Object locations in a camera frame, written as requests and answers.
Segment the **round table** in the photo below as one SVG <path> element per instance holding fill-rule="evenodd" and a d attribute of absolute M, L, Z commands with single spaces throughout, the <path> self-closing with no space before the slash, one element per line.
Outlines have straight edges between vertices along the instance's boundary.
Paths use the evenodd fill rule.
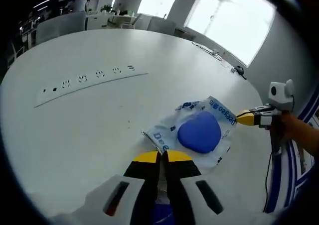
<path fill-rule="evenodd" d="M 134 65 L 148 74 L 102 83 L 39 107 L 44 86 L 98 67 Z M 42 43 L 17 58 L 1 85 L 0 124 L 9 161 L 47 216 L 71 212 L 88 192 L 154 150 L 141 135 L 187 101 L 212 95 L 233 113 L 262 105 L 253 86 L 190 41 L 131 29 L 90 30 Z M 211 176 L 261 211 L 269 133 L 238 124 Z"/>

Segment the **window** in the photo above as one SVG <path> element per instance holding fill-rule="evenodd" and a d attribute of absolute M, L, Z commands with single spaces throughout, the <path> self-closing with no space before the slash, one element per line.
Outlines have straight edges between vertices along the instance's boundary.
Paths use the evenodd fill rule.
<path fill-rule="evenodd" d="M 184 26 L 204 34 L 249 66 L 274 14 L 274 6 L 266 0 L 196 0 Z"/>
<path fill-rule="evenodd" d="M 142 0 L 138 13 L 164 17 L 169 14 L 174 1 L 175 0 Z"/>

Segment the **potted plant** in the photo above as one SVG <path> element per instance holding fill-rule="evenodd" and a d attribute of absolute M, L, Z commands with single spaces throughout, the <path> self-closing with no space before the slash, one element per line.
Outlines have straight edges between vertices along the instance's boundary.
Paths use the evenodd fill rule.
<path fill-rule="evenodd" d="M 112 6 L 110 4 L 104 5 L 103 7 L 101 7 L 101 12 L 109 12 L 111 11 Z"/>

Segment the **power strip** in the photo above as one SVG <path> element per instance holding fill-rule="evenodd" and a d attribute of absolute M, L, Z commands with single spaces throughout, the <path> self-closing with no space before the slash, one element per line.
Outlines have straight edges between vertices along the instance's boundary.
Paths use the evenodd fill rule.
<path fill-rule="evenodd" d="M 72 79 L 65 79 L 62 82 L 57 82 L 54 85 L 42 88 L 37 94 L 34 107 L 38 107 L 58 97 L 76 92 L 87 87 L 122 78 L 144 75 L 147 73 L 147 71 L 139 70 L 134 66 L 129 65 L 124 67 L 115 67 L 112 69 L 109 68 L 96 70 L 90 73 L 81 74 Z"/>

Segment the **office desk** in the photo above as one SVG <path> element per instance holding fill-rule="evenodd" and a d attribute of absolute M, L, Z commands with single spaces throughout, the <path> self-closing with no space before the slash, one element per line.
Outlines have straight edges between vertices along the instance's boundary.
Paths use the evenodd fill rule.
<path fill-rule="evenodd" d="M 107 82 L 35 108 L 45 85 L 100 68 L 148 74 Z M 216 97 L 234 113 L 262 104 L 257 91 L 190 41 L 142 30 L 90 30 L 21 55 L 0 88 L 0 123 L 13 170 L 47 216 L 80 207 L 88 192 L 154 150 L 141 135 L 183 102 Z M 267 131 L 238 124 L 211 176 L 253 211 L 265 202 Z"/>

